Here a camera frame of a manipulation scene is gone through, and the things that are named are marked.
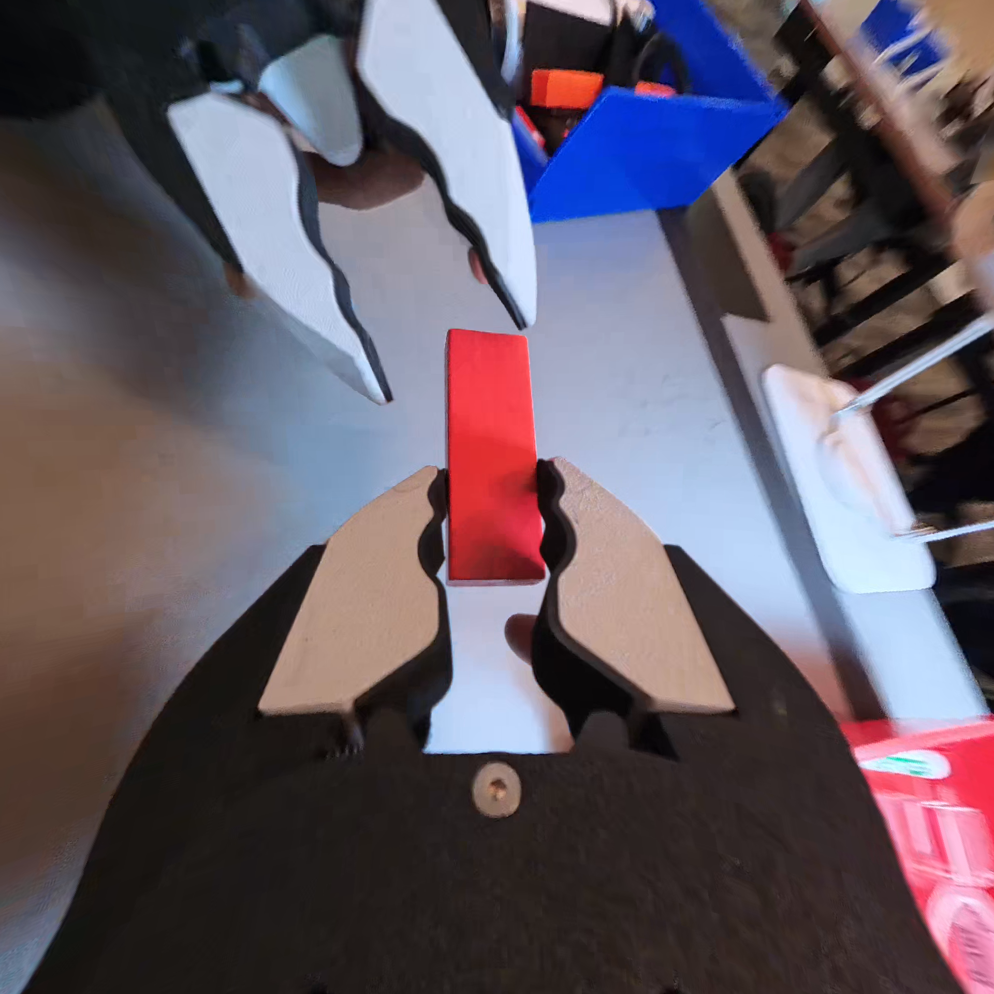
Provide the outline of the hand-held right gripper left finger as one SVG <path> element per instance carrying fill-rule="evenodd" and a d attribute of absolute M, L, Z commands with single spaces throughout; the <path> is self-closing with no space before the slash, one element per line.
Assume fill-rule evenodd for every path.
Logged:
<path fill-rule="evenodd" d="M 454 677 L 442 523 L 447 476 L 426 466 L 366 504 L 326 542 L 257 710 L 332 714 L 360 741 L 374 714 L 402 714 L 417 745 Z"/>

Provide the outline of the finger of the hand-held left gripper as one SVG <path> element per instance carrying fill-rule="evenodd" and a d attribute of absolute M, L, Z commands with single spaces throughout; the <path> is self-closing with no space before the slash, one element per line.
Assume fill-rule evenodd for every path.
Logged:
<path fill-rule="evenodd" d="M 248 279 L 308 330 L 342 382 L 390 404 L 375 343 L 322 239 L 313 173 L 286 129 L 217 93 L 179 101 L 167 117 Z"/>
<path fill-rule="evenodd" d="M 426 169 L 512 321 L 531 327 L 535 243 L 489 3 L 364 2 L 357 74 L 375 127 Z"/>

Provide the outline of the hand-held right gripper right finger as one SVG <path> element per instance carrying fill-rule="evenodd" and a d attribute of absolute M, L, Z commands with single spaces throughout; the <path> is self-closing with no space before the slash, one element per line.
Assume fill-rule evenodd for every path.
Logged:
<path fill-rule="evenodd" d="M 578 748 L 597 740 L 675 758 L 665 714 L 736 705 L 664 543 L 614 493 L 558 456 L 540 460 L 548 584 L 532 671 Z"/>

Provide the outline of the blue plastic bin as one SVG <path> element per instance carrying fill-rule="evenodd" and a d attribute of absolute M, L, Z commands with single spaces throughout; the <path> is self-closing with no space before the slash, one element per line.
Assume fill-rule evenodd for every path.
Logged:
<path fill-rule="evenodd" d="M 603 74 L 586 111 L 530 106 L 535 68 Z M 513 133 L 534 224 L 694 203 L 787 108 L 707 2 L 529 2 Z"/>

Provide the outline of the red rectangular block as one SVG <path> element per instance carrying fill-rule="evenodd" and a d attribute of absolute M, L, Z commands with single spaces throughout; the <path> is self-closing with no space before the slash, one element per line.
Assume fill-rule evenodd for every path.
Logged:
<path fill-rule="evenodd" d="M 450 329 L 445 391 L 447 581 L 537 584 L 546 564 L 527 337 Z"/>

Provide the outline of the red plastic bin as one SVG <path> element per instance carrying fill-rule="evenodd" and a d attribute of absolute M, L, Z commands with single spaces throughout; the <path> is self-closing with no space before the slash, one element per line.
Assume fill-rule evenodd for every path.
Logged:
<path fill-rule="evenodd" d="M 846 723 L 932 939 L 965 992 L 993 991 L 993 718 Z"/>

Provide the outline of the red tape roll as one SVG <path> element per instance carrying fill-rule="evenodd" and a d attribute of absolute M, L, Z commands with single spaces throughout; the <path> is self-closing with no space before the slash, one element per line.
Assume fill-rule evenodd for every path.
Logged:
<path fill-rule="evenodd" d="M 993 992 L 993 901 L 986 889 L 941 884 L 926 906 L 938 948 L 967 993 Z"/>

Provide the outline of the white tube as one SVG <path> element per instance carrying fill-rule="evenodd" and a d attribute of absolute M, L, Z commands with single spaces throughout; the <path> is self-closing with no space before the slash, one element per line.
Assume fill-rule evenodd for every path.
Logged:
<path fill-rule="evenodd" d="M 491 38 L 501 76 L 514 86 L 524 61 L 527 1 L 489 1 Z"/>

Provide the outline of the orange plastic piece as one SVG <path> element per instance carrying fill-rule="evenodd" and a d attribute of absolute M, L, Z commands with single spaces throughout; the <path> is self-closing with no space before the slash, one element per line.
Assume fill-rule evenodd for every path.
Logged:
<path fill-rule="evenodd" d="M 604 88 L 604 76 L 592 70 L 535 68 L 529 84 L 530 106 L 582 112 L 592 106 Z"/>

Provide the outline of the black board on stand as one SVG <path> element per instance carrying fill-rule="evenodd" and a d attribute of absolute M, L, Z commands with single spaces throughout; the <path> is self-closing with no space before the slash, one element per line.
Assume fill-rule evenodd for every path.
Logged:
<path fill-rule="evenodd" d="M 927 590 L 926 546 L 990 531 L 992 521 L 938 530 L 921 524 L 872 418 L 898 387 L 990 334 L 992 312 L 861 392 L 786 365 L 763 373 L 765 403 L 826 574 L 851 594 Z"/>

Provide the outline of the green white marker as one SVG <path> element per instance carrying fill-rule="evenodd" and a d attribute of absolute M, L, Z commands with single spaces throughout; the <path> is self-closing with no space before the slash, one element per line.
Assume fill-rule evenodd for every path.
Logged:
<path fill-rule="evenodd" d="M 926 780 L 944 780 L 951 776 L 951 763 L 947 757 L 933 750 L 908 750 L 880 755 L 858 751 L 854 757 L 866 773 Z"/>

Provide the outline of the clear plastic box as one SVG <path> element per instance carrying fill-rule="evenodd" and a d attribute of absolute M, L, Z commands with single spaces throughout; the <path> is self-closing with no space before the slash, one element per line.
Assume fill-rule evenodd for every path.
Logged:
<path fill-rule="evenodd" d="M 982 811 L 895 793 L 883 794 L 876 803 L 905 876 L 914 886 L 951 881 L 992 887 L 992 836 Z"/>

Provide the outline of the wooden office desk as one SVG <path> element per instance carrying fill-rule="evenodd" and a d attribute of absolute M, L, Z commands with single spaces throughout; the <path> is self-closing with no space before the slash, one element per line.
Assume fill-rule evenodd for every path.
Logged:
<path fill-rule="evenodd" d="M 912 345 L 937 343 L 992 309 L 992 251 L 970 253 L 965 209 L 952 180 L 963 167 L 911 93 L 887 86 L 886 66 L 856 41 L 842 43 L 814 2 L 796 2 L 774 41 L 795 71 L 781 95 L 791 106 L 807 99 L 831 131 L 831 141 L 782 192 L 778 225 L 796 224 L 841 178 L 853 203 L 835 225 L 796 247 L 786 279 L 819 284 L 824 315 L 811 329 L 820 350 L 958 267 L 966 289 L 904 336 Z M 901 258 L 901 271 L 869 295 L 836 309 L 838 268 L 854 255 Z"/>

